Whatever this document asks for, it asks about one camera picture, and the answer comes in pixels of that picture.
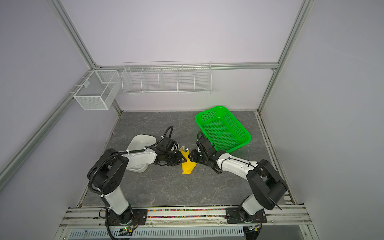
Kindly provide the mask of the white plastic cutlery tray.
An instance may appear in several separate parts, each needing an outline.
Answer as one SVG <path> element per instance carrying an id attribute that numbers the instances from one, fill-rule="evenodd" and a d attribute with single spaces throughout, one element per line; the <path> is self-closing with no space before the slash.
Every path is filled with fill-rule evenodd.
<path id="1" fill-rule="evenodd" d="M 127 171 L 134 173 L 143 173 L 147 170 L 148 166 L 154 163 L 157 154 L 151 150 L 146 149 L 157 142 L 156 138 L 149 135 L 135 136 L 127 148 L 128 154 L 125 155 L 129 159 L 126 167 Z"/>

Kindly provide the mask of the small white mesh basket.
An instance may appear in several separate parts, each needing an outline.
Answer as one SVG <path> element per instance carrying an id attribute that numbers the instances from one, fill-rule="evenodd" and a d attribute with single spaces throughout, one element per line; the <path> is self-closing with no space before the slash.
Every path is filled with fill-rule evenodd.
<path id="1" fill-rule="evenodd" d="M 117 70 L 93 70 L 74 97 L 83 110 L 109 110 L 121 86 Z"/>

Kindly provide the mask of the yellow paper napkin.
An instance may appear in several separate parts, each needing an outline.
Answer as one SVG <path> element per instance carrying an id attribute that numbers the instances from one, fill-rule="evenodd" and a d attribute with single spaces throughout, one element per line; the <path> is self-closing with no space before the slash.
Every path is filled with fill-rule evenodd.
<path id="1" fill-rule="evenodd" d="M 194 168 L 196 167 L 197 163 L 192 162 L 189 158 L 189 149 L 185 146 L 182 146 L 180 148 L 180 152 L 183 156 L 182 158 L 182 173 L 183 175 L 190 175 Z"/>

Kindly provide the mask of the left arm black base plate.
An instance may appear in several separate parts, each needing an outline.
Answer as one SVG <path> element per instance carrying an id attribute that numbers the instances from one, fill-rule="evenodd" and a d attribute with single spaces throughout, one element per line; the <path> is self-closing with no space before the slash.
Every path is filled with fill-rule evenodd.
<path id="1" fill-rule="evenodd" d="M 117 215 L 114 211 L 108 210 L 106 218 L 109 226 L 141 226 L 145 225 L 147 215 L 147 209 L 127 210 L 121 215 Z"/>

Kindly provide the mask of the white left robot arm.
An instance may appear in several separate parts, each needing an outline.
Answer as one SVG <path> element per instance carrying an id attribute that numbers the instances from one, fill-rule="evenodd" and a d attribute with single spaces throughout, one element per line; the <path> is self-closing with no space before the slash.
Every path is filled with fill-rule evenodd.
<path id="1" fill-rule="evenodd" d="M 87 174 L 88 190 L 97 194 L 107 210 L 117 217 L 131 214 L 131 204 L 121 188 L 126 172 L 143 173 L 151 164 L 178 166 L 185 159 L 172 139 L 173 127 L 157 140 L 150 135 L 135 136 L 125 151 L 107 149 Z"/>

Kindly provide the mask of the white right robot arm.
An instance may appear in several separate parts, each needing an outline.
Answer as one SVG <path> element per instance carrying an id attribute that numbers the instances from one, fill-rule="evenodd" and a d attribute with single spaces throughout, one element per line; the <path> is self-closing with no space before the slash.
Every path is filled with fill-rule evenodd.
<path id="1" fill-rule="evenodd" d="M 217 151 L 202 132 L 197 134 L 196 150 L 189 158 L 192 162 L 210 167 L 215 173 L 232 173 L 247 180 L 252 195 L 240 204 L 243 218 L 255 215 L 262 209 L 272 210 L 288 191 L 288 184 L 267 160 L 248 161 L 225 151 Z"/>

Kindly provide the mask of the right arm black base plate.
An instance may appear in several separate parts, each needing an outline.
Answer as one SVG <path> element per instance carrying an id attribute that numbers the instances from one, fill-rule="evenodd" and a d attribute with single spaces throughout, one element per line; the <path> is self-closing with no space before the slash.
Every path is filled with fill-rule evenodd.
<path id="1" fill-rule="evenodd" d="M 264 209 L 250 215 L 240 207 L 226 208 L 225 219 L 229 224 L 264 224 L 267 218 Z"/>

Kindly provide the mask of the green plastic perforated basket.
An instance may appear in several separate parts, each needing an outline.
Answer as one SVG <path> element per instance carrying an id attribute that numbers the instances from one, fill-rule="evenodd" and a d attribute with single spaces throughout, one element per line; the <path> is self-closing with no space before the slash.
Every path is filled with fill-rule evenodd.
<path id="1" fill-rule="evenodd" d="M 217 106 L 198 113 L 195 121 L 218 151 L 231 153 L 249 144 L 249 131 L 225 107 Z"/>

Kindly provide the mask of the aluminium enclosure frame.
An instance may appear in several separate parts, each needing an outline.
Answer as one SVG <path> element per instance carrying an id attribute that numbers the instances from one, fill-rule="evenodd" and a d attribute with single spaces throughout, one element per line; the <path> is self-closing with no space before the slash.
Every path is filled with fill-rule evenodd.
<path id="1" fill-rule="evenodd" d="M 1 238 L 52 239 L 127 111 L 255 109 L 304 1 L 1 1 Z M 210 94 L 74 98 L 97 70 L 211 63 Z"/>

